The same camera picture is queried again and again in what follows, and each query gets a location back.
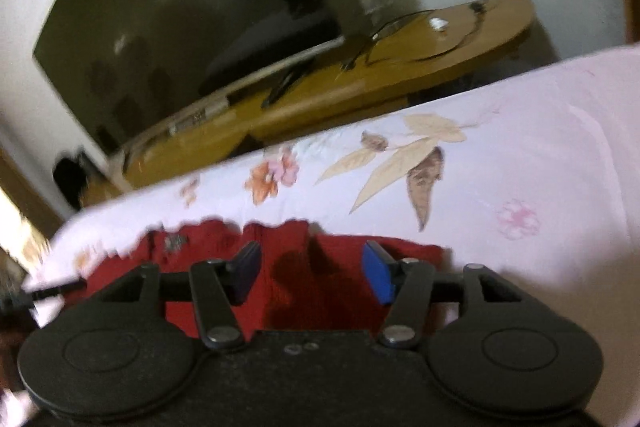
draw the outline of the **television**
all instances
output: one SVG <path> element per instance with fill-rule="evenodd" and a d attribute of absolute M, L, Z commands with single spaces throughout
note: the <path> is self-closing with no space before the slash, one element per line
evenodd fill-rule
<path fill-rule="evenodd" d="M 341 42 L 323 0 L 55 0 L 34 57 L 108 154 Z"/>

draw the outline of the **red blanket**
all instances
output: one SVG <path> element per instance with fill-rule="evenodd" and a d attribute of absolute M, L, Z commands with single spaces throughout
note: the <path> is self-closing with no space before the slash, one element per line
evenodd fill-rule
<path fill-rule="evenodd" d="M 213 219 L 171 234 L 148 232 L 130 257 L 103 261 L 89 277 L 82 296 L 141 263 L 158 263 L 162 272 L 186 271 L 197 261 L 231 259 L 246 243 L 258 241 L 262 270 L 245 304 L 234 309 L 247 338 L 258 329 L 375 333 L 388 310 L 378 304 L 360 268 L 362 247 L 369 239 L 378 241 L 396 259 L 416 257 L 436 267 L 442 261 L 440 247 L 388 237 L 312 235 L 306 221 L 287 221 L 276 228 L 252 223 L 238 232 Z M 176 240 L 177 247 L 172 247 Z M 191 303 L 167 303 L 166 318 L 188 335 L 198 336 Z"/>

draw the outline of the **bed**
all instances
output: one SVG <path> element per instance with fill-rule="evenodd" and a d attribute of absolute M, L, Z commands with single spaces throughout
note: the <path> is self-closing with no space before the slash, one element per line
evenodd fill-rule
<path fill-rule="evenodd" d="M 590 405 L 640 421 L 640 47 L 608 50 L 251 153 L 79 213 L 30 285 L 88 276 L 145 230 L 219 217 L 446 247 L 600 344 Z M 60 301 L 41 303 L 40 324 Z"/>

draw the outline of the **blue trigger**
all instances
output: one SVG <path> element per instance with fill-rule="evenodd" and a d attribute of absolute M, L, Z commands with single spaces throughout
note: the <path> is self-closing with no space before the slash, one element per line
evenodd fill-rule
<path fill-rule="evenodd" d="M 391 280 L 390 266 L 368 241 L 362 247 L 362 270 L 378 302 L 382 305 L 392 304 L 396 299 L 396 285 Z"/>
<path fill-rule="evenodd" d="M 257 241 L 244 245 L 226 264 L 226 270 L 231 277 L 225 281 L 225 292 L 232 306 L 239 306 L 246 301 L 261 267 L 262 250 Z"/>

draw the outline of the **cable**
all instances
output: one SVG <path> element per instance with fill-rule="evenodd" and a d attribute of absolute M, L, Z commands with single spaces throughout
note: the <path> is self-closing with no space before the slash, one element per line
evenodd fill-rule
<path fill-rule="evenodd" d="M 395 17 L 394 19 L 391 19 L 390 21 L 385 22 L 382 26 L 380 26 L 380 28 L 378 28 L 372 36 L 369 37 L 369 39 L 367 40 L 367 42 L 365 42 L 362 47 L 356 52 L 355 55 L 353 55 L 353 57 L 351 57 L 349 60 L 343 62 L 342 66 L 340 67 L 340 69 L 342 71 L 349 71 L 349 70 L 353 70 L 353 68 L 356 65 L 356 60 L 358 60 L 358 58 L 360 58 L 360 55 L 362 55 L 365 50 L 367 49 L 367 47 L 372 46 L 372 49 L 375 47 L 376 43 L 380 40 L 377 39 L 376 36 L 386 27 L 391 26 L 392 24 L 395 24 L 397 22 L 400 22 L 402 19 L 406 19 L 407 17 L 412 17 L 414 15 L 421 15 L 423 13 L 432 13 L 435 10 L 433 9 L 429 9 L 429 10 L 418 10 L 417 12 L 411 12 L 411 13 L 405 13 L 404 15 Z"/>
<path fill-rule="evenodd" d="M 373 49 L 376 47 L 378 42 L 380 42 L 382 40 L 382 38 L 380 38 L 378 36 L 379 33 L 382 30 L 384 30 L 385 28 L 387 28 L 388 26 L 390 26 L 392 24 L 396 24 L 397 22 L 400 22 L 402 19 L 405 19 L 407 17 L 412 17 L 412 16 L 415 16 L 415 15 L 421 15 L 421 14 L 425 14 L 425 13 L 433 13 L 433 12 L 437 11 L 437 10 L 434 10 L 434 9 L 418 10 L 418 11 L 415 11 L 415 12 L 406 13 L 404 15 L 401 15 L 399 17 L 391 19 L 388 22 L 385 22 L 382 26 L 380 26 L 380 28 L 377 29 L 377 31 L 375 33 L 373 33 L 373 35 L 369 38 L 369 40 L 367 40 L 367 42 L 365 42 L 362 45 L 362 47 L 358 50 L 358 52 L 352 58 L 350 58 L 349 60 L 345 61 L 342 64 L 340 70 L 341 71 L 353 70 L 353 68 L 356 65 L 356 61 L 358 60 L 358 58 L 360 58 L 360 56 L 362 54 L 365 54 L 365 51 L 366 51 L 366 54 L 365 54 L 365 57 L 364 57 L 364 65 L 366 67 L 368 67 L 368 66 L 372 66 L 374 64 L 378 64 L 379 62 L 386 62 L 388 60 L 392 60 L 392 61 L 395 61 L 395 62 L 425 62 L 427 60 L 431 60 L 432 58 L 442 57 L 443 55 L 449 54 L 452 51 L 460 49 L 462 46 L 464 46 L 466 44 L 466 42 L 468 41 L 469 38 L 471 38 L 473 35 L 475 35 L 480 30 L 480 28 L 482 27 L 482 23 L 484 23 L 485 14 L 495 8 L 495 6 L 487 8 L 487 6 L 486 6 L 486 2 L 487 1 L 488 0 L 473 1 L 472 3 L 468 4 L 469 8 L 476 14 L 476 22 L 474 23 L 474 27 L 469 33 L 464 35 L 455 46 L 453 46 L 452 48 L 450 48 L 450 49 L 448 49 L 446 51 L 443 51 L 443 52 L 440 52 L 440 53 L 436 53 L 436 54 L 430 55 L 428 57 L 421 57 L 421 58 L 379 58 L 378 60 L 374 60 L 374 61 L 370 60 L 371 53 L 373 52 Z"/>
<path fill-rule="evenodd" d="M 376 44 L 378 41 L 374 41 L 373 45 L 370 47 L 370 49 L 368 49 L 365 57 L 364 57 L 364 65 L 366 67 L 372 66 L 374 64 L 379 64 L 380 62 L 386 62 L 388 60 L 392 60 L 394 62 L 426 62 L 427 60 L 431 60 L 432 58 L 438 58 L 438 57 L 442 57 L 443 55 L 447 55 L 450 52 L 453 52 L 459 48 L 461 48 L 462 46 L 464 46 L 467 42 L 467 40 L 475 35 L 480 28 L 482 27 L 482 23 L 484 22 L 484 14 L 487 12 L 487 9 L 484 5 L 484 1 L 474 1 L 473 3 L 469 4 L 469 8 L 473 11 L 473 13 L 476 14 L 476 22 L 474 23 L 474 27 L 473 29 L 467 33 L 466 35 L 464 35 L 459 41 L 458 43 L 453 46 L 452 48 L 449 48 L 448 50 L 444 50 L 440 53 L 436 53 L 433 55 L 429 55 L 428 57 L 421 57 L 421 58 L 379 58 L 378 60 L 374 60 L 371 61 L 369 60 L 371 57 L 371 53 L 373 51 L 373 49 L 376 47 Z"/>

